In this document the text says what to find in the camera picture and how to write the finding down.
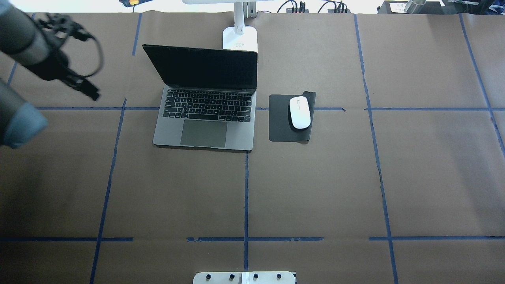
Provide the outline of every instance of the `monitor stand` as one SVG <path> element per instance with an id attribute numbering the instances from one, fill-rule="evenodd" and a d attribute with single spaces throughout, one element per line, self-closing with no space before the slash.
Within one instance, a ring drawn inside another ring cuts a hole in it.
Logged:
<path id="1" fill-rule="evenodd" d="M 244 24 L 244 5 L 235 3 L 235 26 L 223 31 L 223 49 L 258 52 L 258 33 Z"/>

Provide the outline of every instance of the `computer mouse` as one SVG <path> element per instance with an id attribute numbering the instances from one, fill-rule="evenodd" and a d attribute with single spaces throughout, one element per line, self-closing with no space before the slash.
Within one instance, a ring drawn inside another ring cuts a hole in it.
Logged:
<path id="1" fill-rule="evenodd" d="M 295 128 L 304 129 L 311 124 L 309 102 L 304 96 L 294 97 L 289 100 L 291 123 Z"/>

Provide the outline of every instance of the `black laptop screen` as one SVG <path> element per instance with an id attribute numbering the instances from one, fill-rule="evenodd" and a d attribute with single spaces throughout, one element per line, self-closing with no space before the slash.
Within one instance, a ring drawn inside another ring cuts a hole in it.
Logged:
<path id="1" fill-rule="evenodd" d="M 166 85 L 256 89 L 255 52 L 142 45 Z"/>

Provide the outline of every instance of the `black mouse pad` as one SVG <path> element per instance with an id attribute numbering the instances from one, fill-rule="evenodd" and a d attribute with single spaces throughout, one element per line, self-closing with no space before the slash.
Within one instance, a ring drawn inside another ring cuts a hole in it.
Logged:
<path id="1" fill-rule="evenodd" d="M 270 141 L 298 142 L 309 141 L 311 138 L 316 92 L 304 91 L 302 94 L 309 102 L 311 113 L 311 124 L 305 129 L 297 129 L 291 123 L 289 100 L 298 96 L 300 95 L 271 94 L 268 97 L 268 138 Z"/>

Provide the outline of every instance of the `laptop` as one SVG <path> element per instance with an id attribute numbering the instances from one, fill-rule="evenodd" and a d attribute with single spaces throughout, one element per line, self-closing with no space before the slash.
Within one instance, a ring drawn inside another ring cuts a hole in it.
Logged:
<path id="1" fill-rule="evenodd" d="M 257 53 L 142 47 L 165 83 L 153 144 L 253 149 Z"/>

